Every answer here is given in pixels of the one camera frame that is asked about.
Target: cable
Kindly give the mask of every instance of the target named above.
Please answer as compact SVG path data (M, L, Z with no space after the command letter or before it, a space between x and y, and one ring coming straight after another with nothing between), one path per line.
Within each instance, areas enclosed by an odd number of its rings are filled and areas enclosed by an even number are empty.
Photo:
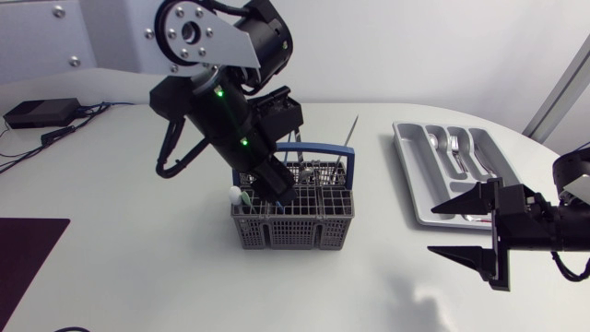
M10 128L8 128L8 124L6 123L6 120L4 120L4 126L6 127L6 130L2 132L2 134L0 134L0 137L2 137L4 135L5 132L9 131Z
M170 121L166 136L162 142L162 148L159 151L158 163L156 164L156 173L164 179L170 179L178 175L186 166L193 161L203 150L209 145L209 140L203 138L193 149L191 149L181 160L176 161L176 165L169 169L164 169L164 165L168 162L168 157L171 155L176 143L183 132L184 118L176 122Z
M575 149L575 150L574 150L574 152L575 152L575 151L578 151L578 150L581 150L582 148L584 148L584 147L585 147L585 146L587 146L588 144L590 144L590 142L588 142L588 143L586 143L586 144L582 145L581 147L579 147L579 148Z
M71 327L60 328L55 332L90 332L90 331L88 331L84 327L71 326Z
M228 15L245 17L250 14L249 8L238 8L238 7L233 7L233 6L227 6L227 5L221 4L220 2L215 1L215 0L211 1L211 5L213 6L213 9L216 9L216 10L226 13Z
M0 154L0 156L5 157L5 158L18 158L16 160L11 160L9 162L5 162L5 163L1 164L0 167L4 167L4 168L0 169L0 174L8 171L9 169L11 169L14 166L18 165L22 161L27 160L29 158L32 158L32 157L38 155L41 151L43 151L46 148L50 147L53 143L55 143L55 142L63 139L64 137L70 136L71 134L75 133L78 129L80 129L81 127L87 125L95 117L97 117L98 115L101 115L102 113L104 113L107 110L109 110L111 108L111 106L113 106L113 105L133 105L133 103L130 103L130 102L102 102L100 104L91 105L91 106L82 106L82 107L78 108L77 111L78 112L83 112L85 114L85 117L87 118L81 124L72 126L69 130L64 131L61 135L51 136L51 139L48 139L48 140L44 141L44 143L41 144L40 147L34 148L34 149L30 150L30 151L19 153L19 154L16 154L16 155ZM92 109L95 109L97 107L99 108L97 111L88 113L88 111L91 111Z
M571 282L580 282L584 279L588 279L588 277L590 277L590 259L588 259L588 263L586 263L586 269L584 270L584 272L582 272L582 274L580 275L576 275L575 273L571 272L571 270L569 268L567 268L565 266L565 264L563 264L563 262L561 261L560 255L556 252L551 252L551 255L553 256L553 260L555 261L555 264L557 264L557 268L560 270L561 274L569 281Z

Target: gray cutlery tray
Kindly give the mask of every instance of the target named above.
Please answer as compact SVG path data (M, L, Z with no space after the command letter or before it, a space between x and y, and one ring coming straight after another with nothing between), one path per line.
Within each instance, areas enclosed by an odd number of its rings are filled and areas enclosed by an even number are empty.
M418 222L423 225L491 230L484 221L469 221L461 215L435 214L431 208L459 196L473 188L476 182L486 182L491 175L481 166L475 155L489 169L504 180L505 185L519 184L514 168L491 135L482 128L448 124L393 124L395 145L406 173ZM428 134L438 139L438 148L429 141ZM459 141L459 156L468 172L462 172L451 151L450 135ZM490 216L472 216L489 219Z

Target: table surface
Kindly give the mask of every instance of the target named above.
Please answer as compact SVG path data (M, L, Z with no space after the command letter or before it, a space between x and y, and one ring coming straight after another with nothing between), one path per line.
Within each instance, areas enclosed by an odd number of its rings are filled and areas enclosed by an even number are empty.
M549 253L511 253L511 292L427 245L491 246L484 231L418 225L392 122L489 130L521 180L557 202L547 148L497 124L411 104L304 104L304 141L356 150L356 216L341 251L244 251L230 167L207 148L179 176L155 172L166 129L146 105L113 107L0 176L3 217L72 220L6 326L10 331L556 331L590 323L590 282ZM48 129L13 131L0 151ZM179 154L200 134L190 125ZM581 271L586 256L563 255Z

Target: dishwasher cutlery basket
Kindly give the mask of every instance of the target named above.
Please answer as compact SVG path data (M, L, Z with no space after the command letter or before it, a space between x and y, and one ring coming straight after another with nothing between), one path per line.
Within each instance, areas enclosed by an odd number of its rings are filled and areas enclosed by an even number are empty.
M350 221L354 217L352 179L354 149L321 143L277 143L277 152L311 152L344 156L342 162L287 162L293 173L297 198L284 207L267 203L254 192L251 175L233 171L233 184L248 193L252 207L231 206L244 249L340 250ZM300 181L300 170L312 169L313 175Z

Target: power adapter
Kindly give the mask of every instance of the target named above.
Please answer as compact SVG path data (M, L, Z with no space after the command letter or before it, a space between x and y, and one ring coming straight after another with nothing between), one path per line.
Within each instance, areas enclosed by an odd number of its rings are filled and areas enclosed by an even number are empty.
M76 118L80 103L76 98L23 101L4 115L14 129L66 126Z

